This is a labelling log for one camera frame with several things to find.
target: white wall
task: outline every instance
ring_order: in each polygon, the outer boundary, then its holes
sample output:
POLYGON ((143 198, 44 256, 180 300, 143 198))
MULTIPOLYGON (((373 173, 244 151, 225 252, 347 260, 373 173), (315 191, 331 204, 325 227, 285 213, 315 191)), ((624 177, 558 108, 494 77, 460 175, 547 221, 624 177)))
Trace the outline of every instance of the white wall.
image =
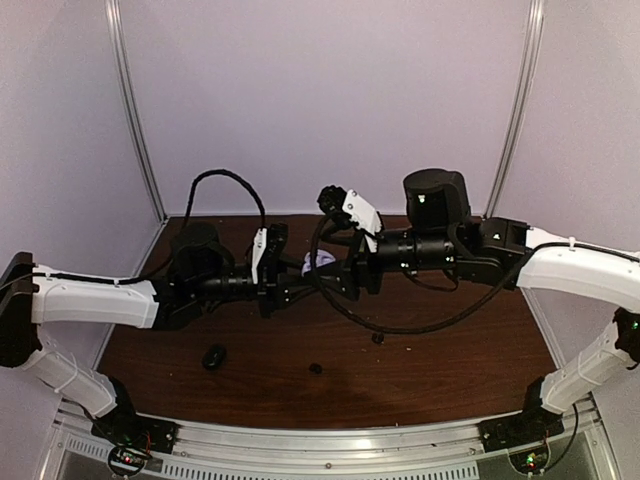
MULTIPOLYGON (((527 0, 122 2, 132 77, 167 211, 208 168, 245 176, 271 212, 317 212, 341 184, 402 212, 402 179, 445 167, 475 212, 513 104, 527 0)), ((253 213, 229 180, 195 212, 253 213)))
MULTIPOLYGON (((0 270, 26 250, 61 269, 132 273, 157 224, 117 85, 103 1, 2 3, 0 270)), ((86 361, 106 332, 51 331, 86 361)), ((57 404, 38 382, 0 369, 3 479, 33 477, 57 404)))
MULTIPOLYGON (((547 2, 533 90, 498 214, 564 236, 640 250, 640 4, 547 2)), ((614 306, 538 292, 565 358, 614 306)), ((640 471, 640 376, 596 399, 625 479, 640 471)))

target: screw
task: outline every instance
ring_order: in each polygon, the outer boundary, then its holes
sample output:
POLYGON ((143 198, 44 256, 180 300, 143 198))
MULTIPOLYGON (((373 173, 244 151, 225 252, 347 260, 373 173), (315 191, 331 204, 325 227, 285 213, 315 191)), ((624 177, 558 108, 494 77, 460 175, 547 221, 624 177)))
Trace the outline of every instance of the screw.
POLYGON ((371 335, 371 341, 376 345, 382 345, 384 343, 384 333, 374 333, 373 335, 371 335))
POLYGON ((320 375, 322 373, 322 365, 319 363, 312 363, 309 365, 309 371, 311 373, 315 373, 316 375, 320 375))

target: brown wooden surface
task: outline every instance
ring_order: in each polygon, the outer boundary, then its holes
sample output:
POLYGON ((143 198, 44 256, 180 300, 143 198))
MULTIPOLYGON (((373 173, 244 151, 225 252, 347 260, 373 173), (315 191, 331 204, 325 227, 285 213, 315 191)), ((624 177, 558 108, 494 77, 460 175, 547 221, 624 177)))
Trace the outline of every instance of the brown wooden surface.
MULTIPOLYGON (((241 258, 257 228, 253 217, 208 219, 241 258)), ((289 224, 287 253, 301 256, 318 220, 271 217, 289 224)), ((404 218, 386 220, 387 228, 404 218)), ((173 219, 147 268, 168 254, 173 219)), ((424 280, 440 278, 438 274, 424 280)), ((422 325, 457 313, 486 287, 464 284, 453 294, 415 287, 387 275, 378 296, 354 311, 378 323, 422 325)), ((387 336, 333 311, 319 295, 271 319, 255 303, 223 305, 177 332, 117 327, 100 370, 122 380, 144 413, 227 425, 350 428, 413 425, 498 414, 521 408, 527 385, 554 369, 520 292, 502 292, 463 323, 430 335, 387 336), (214 343, 227 347, 215 372, 200 362, 214 343), (323 367, 321 375, 309 371, 323 367)))

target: metal vent grille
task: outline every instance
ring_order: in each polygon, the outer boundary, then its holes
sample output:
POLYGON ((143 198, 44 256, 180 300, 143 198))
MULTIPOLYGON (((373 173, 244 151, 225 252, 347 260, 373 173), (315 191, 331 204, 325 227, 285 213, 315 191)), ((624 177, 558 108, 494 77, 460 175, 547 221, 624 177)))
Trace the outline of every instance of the metal vent grille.
POLYGON ((90 440, 70 437, 67 443, 67 450, 87 457, 93 457, 100 460, 107 460, 109 450, 99 443, 90 440))
MULTIPOLYGON (((70 452, 106 462, 110 447, 89 438, 70 435, 66 449, 70 452)), ((386 475, 260 475, 255 472, 225 471, 218 467, 194 465, 183 459, 162 455, 159 471, 145 472, 171 480, 480 480, 476 462, 386 475)))
MULTIPOLYGON (((171 460, 165 464, 162 469, 162 476, 166 478, 176 479, 176 480, 292 480, 293 478, 298 478, 300 480, 304 479, 314 479, 317 477, 314 476, 300 476, 300 477, 290 477, 290 476, 280 476, 280 475, 271 475, 269 477, 259 476, 259 475, 245 475, 239 473, 224 473, 221 472, 220 469, 213 469, 195 465, 183 465, 179 463, 172 463, 171 460)), ((333 477, 331 475, 323 476, 322 478, 343 478, 343 477, 333 477)), ((479 480, 480 477, 478 475, 478 467, 475 462, 467 462, 464 464, 459 464, 451 467, 439 467, 439 468, 429 468, 422 470, 420 472, 412 472, 411 474, 405 475, 386 475, 386 476, 367 476, 357 478, 367 479, 367 480, 479 480)))

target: black cylinder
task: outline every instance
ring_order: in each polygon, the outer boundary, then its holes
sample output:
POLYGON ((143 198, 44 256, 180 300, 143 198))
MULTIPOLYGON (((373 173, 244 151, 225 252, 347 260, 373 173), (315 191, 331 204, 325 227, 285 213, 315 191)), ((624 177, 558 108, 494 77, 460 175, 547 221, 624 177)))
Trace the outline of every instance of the black cylinder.
POLYGON ((215 301, 251 300, 258 295, 246 265, 223 268, 216 276, 198 282, 195 290, 198 297, 215 301))
POLYGON ((454 251, 445 235, 385 230, 373 262, 379 272, 442 270, 453 265, 454 251))

